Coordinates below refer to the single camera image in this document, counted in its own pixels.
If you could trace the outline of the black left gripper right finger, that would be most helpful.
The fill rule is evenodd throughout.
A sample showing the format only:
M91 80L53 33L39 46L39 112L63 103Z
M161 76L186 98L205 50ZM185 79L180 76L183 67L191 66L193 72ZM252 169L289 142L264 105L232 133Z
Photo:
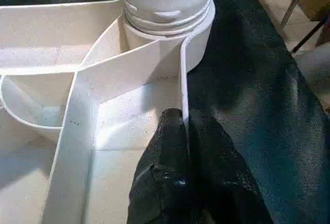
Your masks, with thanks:
M189 141L195 189L212 221L270 223L256 180L220 123L191 110Z

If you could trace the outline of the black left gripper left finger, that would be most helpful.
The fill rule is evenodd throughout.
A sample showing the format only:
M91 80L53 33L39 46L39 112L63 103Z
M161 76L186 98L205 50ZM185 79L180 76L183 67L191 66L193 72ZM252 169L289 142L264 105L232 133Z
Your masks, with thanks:
M136 166L127 223L191 223L191 183L182 112L162 112Z

